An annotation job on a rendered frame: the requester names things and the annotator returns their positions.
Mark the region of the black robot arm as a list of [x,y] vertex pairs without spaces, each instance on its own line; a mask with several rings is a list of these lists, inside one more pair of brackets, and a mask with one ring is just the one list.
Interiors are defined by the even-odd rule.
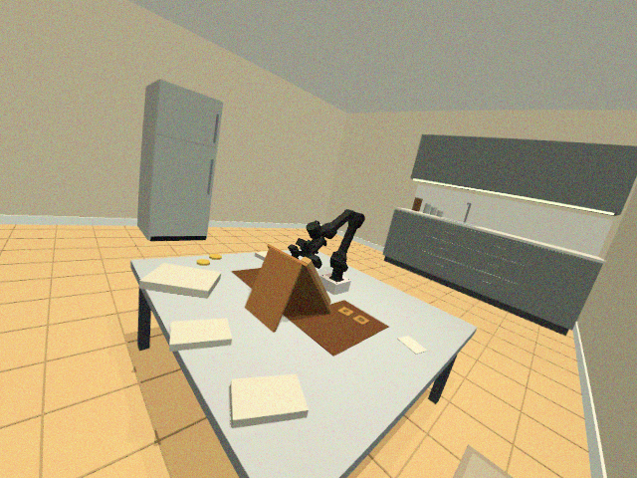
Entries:
[[313,241],[319,246],[319,248],[326,246],[326,240],[332,239],[337,230],[348,221],[348,227],[341,241],[341,244],[336,252],[333,252],[330,257],[330,266],[333,267],[330,279],[340,282],[343,281],[343,272],[346,272],[348,266],[346,264],[346,253],[353,239],[356,230],[362,225],[365,217],[362,213],[354,212],[353,210],[345,209],[338,217],[333,221],[326,223],[322,226],[319,225],[319,221],[308,223],[306,226],[308,233],[312,240],[304,240],[298,238],[296,245],[300,246],[300,249],[304,248],[310,253],[314,247]]

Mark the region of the white flat card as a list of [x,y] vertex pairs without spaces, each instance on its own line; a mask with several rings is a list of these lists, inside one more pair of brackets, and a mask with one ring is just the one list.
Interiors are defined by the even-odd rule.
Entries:
[[400,341],[401,343],[403,343],[404,345],[406,345],[416,355],[424,353],[424,352],[427,352],[427,350],[425,350],[422,346],[420,346],[418,343],[416,343],[414,341],[414,339],[411,339],[410,337],[400,338],[400,339],[397,339],[397,340]]

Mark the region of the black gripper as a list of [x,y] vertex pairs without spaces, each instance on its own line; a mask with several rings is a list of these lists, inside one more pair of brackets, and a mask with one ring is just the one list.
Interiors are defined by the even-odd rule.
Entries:
[[302,251],[300,251],[298,246],[295,246],[293,244],[291,244],[288,248],[289,248],[289,250],[290,250],[290,252],[291,252],[293,257],[295,257],[297,259],[299,259],[299,256],[307,257],[307,258],[311,259],[313,261],[315,267],[319,269],[321,267],[321,265],[322,265],[322,262],[320,260],[320,257],[315,255],[315,254],[317,254],[319,252],[319,246],[314,241],[313,241],[313,243],[314,243],[314,247],[313,247],[313,249],[312,249],[312,251],[310,253],[307,251],[307,249],[304,249],[304,248],[302,248],[301,249]]

